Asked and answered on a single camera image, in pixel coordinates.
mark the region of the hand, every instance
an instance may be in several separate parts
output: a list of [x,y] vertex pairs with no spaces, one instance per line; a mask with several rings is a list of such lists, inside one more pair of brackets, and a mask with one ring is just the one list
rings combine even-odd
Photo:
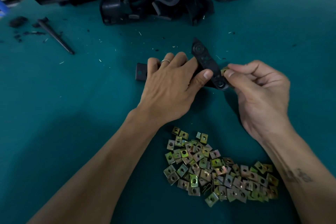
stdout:
[[241,122],[257,141],[291,129],[288,78],[265,63],[229,64],[224,76],[238,95]]
[[162,64],[150,58],[147,64],[147,80],[138,109],[147,112],[159,126],[177,120],[189,111],[196,93],[210,80],[210,69],[199,72],[197,60],[188,58],[184,52],[168,53]]

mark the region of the forearm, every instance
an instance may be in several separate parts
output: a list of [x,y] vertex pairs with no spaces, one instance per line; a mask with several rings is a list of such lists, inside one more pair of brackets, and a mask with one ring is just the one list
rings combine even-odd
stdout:
[[336,218],[336,179],[305,141],[289,127],[260,142],[274,162],[303,223],[332,223]]
[[159,125],[137,109],[29,223],[110,223],[120,194]]

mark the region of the left hand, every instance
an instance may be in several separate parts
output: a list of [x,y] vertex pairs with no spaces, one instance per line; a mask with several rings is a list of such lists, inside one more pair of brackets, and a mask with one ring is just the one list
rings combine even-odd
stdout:
[[168,53],[164,59],[170,62],[161,64],[158,59],[149,58],[147,80],[137,107],[159,126],[185,115],[196,93],[213,75],[210,69],[205,69],[192,78],[198,63],[195,58],[188,61],[184,52],[176,56]]

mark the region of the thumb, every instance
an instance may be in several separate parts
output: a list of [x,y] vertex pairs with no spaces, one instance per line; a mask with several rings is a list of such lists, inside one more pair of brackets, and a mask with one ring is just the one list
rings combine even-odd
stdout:
[[224,73],[226,80],[243,93],[250,93],[260,86],[252,82],[245,74],[228,69]]
[[196,94],[211,79],[212,75],[213,72],[210,69],[199,72],[191,79],[188,91],[192,94]]

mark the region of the silver ring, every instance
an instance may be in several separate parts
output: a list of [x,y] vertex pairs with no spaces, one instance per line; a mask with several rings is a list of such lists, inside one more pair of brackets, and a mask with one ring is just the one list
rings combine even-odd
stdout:
[[161,64],[162,64],[162,62],[164,62],[164,61],[168,61],[168,63],[170,64],[170,60],[169,60],[169,59],[161,60]]

